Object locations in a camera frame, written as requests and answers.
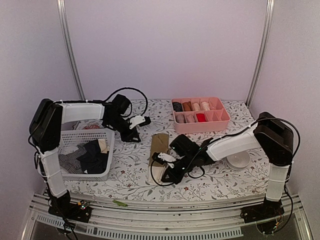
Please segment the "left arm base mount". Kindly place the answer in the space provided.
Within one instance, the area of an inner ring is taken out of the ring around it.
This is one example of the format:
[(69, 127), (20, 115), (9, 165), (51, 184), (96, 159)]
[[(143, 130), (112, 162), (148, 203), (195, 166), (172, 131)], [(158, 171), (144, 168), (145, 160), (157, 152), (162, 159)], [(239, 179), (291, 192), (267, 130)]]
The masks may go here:
[(88, 223), (91, 218), (93, 209), (90, 207), (90, 202), (82, 199), (77, 203), (72, 203), (69, 191), (61, 197), (49, 195), (49, 200), (48, 213), (51, 215), (82, 223)]

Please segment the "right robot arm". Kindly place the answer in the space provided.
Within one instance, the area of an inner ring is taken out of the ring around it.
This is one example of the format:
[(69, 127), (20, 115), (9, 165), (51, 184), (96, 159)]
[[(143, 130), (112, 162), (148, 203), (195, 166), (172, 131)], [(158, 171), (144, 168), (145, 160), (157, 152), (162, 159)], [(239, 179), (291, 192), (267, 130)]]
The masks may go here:
[(182, 181), (184, 175), (194, 168), (226, 159), (227, 157), (262, 149), (268, 158), (270, 171), (266, 188), (266, 201), (259, 206), (262, 218), (269, 218), (278, 210), (278, 203), (301, 144), (299, 130), (291, 122), (262, 112), (258, 119), (242, 130), (217, 138), (209, 138), (201, 145), (191, 141), (186, 135), (177, 136), (171, 143), (171, 149), (179, 159), (164, 153), (152, 154), (153, 162), (167, 165), (162, 181), (170, 186)]

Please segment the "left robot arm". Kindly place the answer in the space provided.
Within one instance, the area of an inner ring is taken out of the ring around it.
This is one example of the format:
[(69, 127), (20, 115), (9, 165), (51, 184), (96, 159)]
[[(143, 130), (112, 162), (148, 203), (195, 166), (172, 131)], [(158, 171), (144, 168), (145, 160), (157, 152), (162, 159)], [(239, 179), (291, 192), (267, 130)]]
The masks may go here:
[(39, 160), (40, 171), (51, 195), (58, 200), (55, 209), (63, 216), (74, 213), (74, 205), (62, 198), (68, 195), (58, 160), (62, 125), (84, 120), (101, 120), (102, 126), (120, 134), (127, 143), (141, 142), (137, 126), (149, 124), (144, 114), (125, 116), (130, 100), (118, 94), (108, 100), (67, 100), (43, 99), (29, 126), (28, 143), (35, 148), (35, 158)]

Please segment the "olive green underwear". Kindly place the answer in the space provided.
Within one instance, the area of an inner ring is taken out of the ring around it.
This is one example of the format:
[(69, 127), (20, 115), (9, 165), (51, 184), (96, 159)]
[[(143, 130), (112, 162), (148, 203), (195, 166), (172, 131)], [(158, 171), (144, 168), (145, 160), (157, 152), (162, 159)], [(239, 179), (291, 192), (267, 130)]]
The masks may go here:
[(149, 164), (148, 164), (148, 183), (151, 185), (163, 185), (162, 176), (167, 168), (167, 164), (160, 164), (154, 161), (153, 156), (158, 157), (160, 153), (169, 152), (169, 135), (166, 133), (156, 133), (151, 138)]

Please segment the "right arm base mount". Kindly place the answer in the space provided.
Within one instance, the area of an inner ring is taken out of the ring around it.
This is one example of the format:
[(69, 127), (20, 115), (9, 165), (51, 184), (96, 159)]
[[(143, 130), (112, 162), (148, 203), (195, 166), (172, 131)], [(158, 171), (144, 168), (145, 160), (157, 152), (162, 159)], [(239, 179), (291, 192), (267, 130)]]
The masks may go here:
[(267, 200), (265, 197), (263, 202), (256, 205), (241, 208), (240, 217), (245, 223), (252, 223), (269, 218), (280, 217), (285, 213), (282, 201)]

